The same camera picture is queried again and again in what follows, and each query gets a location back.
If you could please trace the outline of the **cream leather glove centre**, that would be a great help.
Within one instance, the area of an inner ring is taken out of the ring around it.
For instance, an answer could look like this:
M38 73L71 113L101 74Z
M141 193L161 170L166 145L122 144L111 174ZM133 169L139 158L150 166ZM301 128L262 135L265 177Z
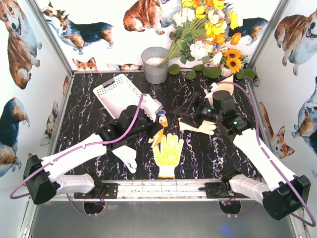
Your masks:
M214 135L214 131L216 130L216 124L214 122L204 120L202 122L202 124L198 128L196 128L196 127L193 127L189 124L182 122L181 121L182 119L183 118L178 118L178 124L179 124L180 131L188 130L188 131L203 133L203 134L207 134L207 135Z

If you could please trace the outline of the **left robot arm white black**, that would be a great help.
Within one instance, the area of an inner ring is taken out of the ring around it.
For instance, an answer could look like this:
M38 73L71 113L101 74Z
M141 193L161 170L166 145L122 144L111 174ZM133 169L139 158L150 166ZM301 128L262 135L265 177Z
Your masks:
M137 169L135 149L126 145L130 138L146 134L153 137L163 126L157 119L160 108L130 105L117 119L111 120L84 141L54 155L30 156L24 170L26 187L36 205L48 202L56 195L88 194L97 197L103 184L94 174L67 175L71 169L110 152L119 158L131 173Z

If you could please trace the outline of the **blue dotted knit glove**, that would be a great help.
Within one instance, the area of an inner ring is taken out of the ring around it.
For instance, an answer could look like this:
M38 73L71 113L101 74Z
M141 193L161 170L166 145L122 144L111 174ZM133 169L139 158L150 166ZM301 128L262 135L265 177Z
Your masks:
M157 112L158 116L165 115L165 114L166 114L165 110L160 110L160 111Z

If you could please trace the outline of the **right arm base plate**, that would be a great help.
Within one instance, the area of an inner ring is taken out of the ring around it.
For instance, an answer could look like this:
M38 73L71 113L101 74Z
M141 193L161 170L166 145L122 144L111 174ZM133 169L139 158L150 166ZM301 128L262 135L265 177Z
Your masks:
M236 193L231 189L229 180L236 175L241 175L240 172L230 172L221 177L219 182L206 182L203 187L199 187L199 191L204 191L207 198L247 198L243 194Z

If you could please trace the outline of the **white plastic storage basket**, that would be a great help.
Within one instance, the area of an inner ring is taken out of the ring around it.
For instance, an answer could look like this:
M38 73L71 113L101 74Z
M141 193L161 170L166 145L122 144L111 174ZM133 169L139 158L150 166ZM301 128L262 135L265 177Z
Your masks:
M130 105L137 106L142 93L124 74L119 74L93 89L103 107L113 119Z

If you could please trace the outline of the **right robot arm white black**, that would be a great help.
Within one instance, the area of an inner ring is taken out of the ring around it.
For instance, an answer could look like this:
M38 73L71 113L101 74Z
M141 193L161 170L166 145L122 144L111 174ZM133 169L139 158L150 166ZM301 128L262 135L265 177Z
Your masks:
M181 122L199 128L204 121L216 123L217 128L256 167L264 182L231 172L222 177L234 193L242 194L263 205L275 220L303 208L308 200L311 182L288 169L257 137L250 121L235 112L234 99L228 91L216 91L212 102L195 92L183 105L173 110Z

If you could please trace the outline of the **white glove front left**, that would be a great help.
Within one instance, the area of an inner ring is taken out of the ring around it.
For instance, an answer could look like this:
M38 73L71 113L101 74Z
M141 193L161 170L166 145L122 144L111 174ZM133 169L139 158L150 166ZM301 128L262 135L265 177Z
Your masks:
M124 165L128 168L128 170L134 174L136 172L137 163L136 163L136 150L124 145L119 148L116 148L112 151L112 153L118 157Z

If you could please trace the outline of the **grey metal bucket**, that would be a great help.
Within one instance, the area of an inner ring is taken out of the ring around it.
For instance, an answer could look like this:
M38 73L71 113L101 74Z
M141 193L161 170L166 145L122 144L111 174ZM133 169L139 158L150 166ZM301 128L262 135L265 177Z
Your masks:
M142 52L144 74L149 83L161 84L167 79L168 62L164 61L167 54L163 47L149 47Z

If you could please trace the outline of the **cream leather glove back right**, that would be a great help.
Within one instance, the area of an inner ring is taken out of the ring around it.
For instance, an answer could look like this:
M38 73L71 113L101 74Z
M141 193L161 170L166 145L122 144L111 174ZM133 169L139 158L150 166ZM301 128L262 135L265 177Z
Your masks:
M234 76L231 75L230 77L218 82L216 91L228 91L230 95L232 96L234 92L234 85L232 84L233 78Z

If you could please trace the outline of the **sunflower bunch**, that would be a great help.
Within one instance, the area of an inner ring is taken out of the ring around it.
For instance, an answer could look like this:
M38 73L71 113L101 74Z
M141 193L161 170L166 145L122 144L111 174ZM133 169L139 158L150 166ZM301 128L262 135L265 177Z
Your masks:
M238 49L229 48L223 53L221 62L225 68L236 74L247 64L247 57Z

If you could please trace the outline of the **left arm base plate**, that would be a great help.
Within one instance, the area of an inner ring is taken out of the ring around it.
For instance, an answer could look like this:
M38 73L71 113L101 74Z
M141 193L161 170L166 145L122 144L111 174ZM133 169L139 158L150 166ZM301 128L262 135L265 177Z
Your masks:
M90 192L74 193L75 199L116 199L118 193L117 183L102 183L96 185Z

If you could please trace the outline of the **cream leather glove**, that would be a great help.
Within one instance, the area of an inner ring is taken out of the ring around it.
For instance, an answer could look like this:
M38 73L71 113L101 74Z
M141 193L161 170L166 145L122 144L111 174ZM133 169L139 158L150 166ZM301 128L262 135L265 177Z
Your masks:
M230 77L218 82L216 91L228 91L230 95L232 96L234 92L234 85L232 84L233 78L234 76L231 75Z
M214 135L214 131L216 130L216 124L214 122L204 120L202 122L202 124L198 128L196 128L196 127L193 127L189 124L182 122L181 121L182 119L183 118L178 118L178 124L179 124L180 131L188 130L188 131L203 133L203 134L207 134L207 135Z

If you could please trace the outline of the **artificial flower bouquet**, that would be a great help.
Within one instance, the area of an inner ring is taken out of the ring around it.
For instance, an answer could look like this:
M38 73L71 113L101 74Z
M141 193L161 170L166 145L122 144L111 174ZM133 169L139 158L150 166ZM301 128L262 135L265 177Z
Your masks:
M221 46L234 45L242 37L238 32L233 40L227 40L229 31L243 26L243 21L227 0L183 0L172 17L172 42L161 64L173 59L183 64L196 60L219 64L224 54Z

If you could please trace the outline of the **yellow dotted knit glove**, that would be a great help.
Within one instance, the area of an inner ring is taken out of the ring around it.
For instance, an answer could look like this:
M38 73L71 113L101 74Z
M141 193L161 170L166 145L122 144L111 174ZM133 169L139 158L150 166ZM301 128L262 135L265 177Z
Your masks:
M153 148L154 160L159 167L159 178L175 178L175 168L180 163L184 140L171 133L163 135L160 145Z

